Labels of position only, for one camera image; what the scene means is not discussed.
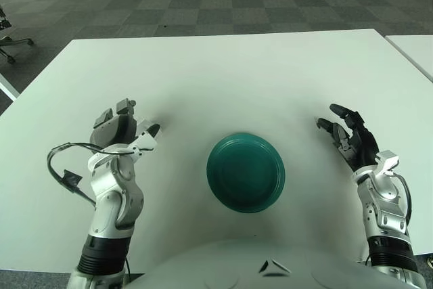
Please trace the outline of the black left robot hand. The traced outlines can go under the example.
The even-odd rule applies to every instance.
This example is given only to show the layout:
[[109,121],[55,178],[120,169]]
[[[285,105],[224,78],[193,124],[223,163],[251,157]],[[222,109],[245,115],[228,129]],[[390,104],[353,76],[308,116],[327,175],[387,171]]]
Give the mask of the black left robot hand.
[[155,138],[161,130],[158,123],[138,123],[134,117],[135,100],[125,98],[116,104],[116,113],[109,108],[95,120],[89,142],[99,148],[123,143],[130,145],[145,132]]

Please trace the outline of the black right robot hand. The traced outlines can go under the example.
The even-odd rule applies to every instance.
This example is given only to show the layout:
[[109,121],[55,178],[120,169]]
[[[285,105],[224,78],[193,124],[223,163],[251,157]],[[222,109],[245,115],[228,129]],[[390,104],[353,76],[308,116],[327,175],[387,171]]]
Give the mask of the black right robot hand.
[[331,104],[329,108],[346,123],[352,133],[349,134],[342,125],[324,118],[318,118],[316,126],[331,135],[334,146],[351,170],[357,171],[364,166],[376,165],[375,158],[379,148],[375,137],[365,127],[361,115],[338,104]]

